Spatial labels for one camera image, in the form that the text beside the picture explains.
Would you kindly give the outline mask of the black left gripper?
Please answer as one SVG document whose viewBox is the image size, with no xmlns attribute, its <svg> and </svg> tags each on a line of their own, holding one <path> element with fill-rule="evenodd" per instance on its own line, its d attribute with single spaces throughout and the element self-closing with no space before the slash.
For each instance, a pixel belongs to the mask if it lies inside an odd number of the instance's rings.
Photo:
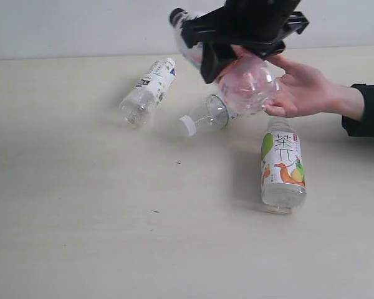
<svg viewBox="0 0 374 299">
<path fill-rule="evenodd" d="M 191 48 L 202 42 L 200 74 L 205 83 L 230 72 L 241 47 L 260 58 L 285 50 L 284 39 L 301 34 L 309 20 L 296 10 L 299 1 L 234 0 L 201 17 L 185 21 L 181 36 Z"/>
</svg>

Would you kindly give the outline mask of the black sleeved forearm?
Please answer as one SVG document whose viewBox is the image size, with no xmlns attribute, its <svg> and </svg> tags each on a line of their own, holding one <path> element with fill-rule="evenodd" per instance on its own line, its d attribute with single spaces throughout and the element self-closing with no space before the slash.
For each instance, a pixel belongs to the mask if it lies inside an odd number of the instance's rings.
<svg viewBox="0 0 374 299">
<path fill-rule="evenodd" d="M 374 138 L 374 85 L 353 84 L 364 99 L 364 111 L 360 121 L 342 117 L 342 127 L 351 137 Z"/>
</svg>

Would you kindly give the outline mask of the person's open right hand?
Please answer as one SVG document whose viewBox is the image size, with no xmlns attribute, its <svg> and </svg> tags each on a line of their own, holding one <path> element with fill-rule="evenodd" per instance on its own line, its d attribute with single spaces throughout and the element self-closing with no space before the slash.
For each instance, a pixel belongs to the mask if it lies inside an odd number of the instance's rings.
<svg viewBox="0 0 374 299">
<path fill-rule="evenodd" d="M 362 119 L 365 101 L 356 88 L 333 83 L 320 70 L 283 55 L 270 56 L 267 61 L 285 72 L 277 78 L 277 93 L 266 102 L 268 115 L 294 118 L 334 113 L 356 121 Z"/>
</svg>

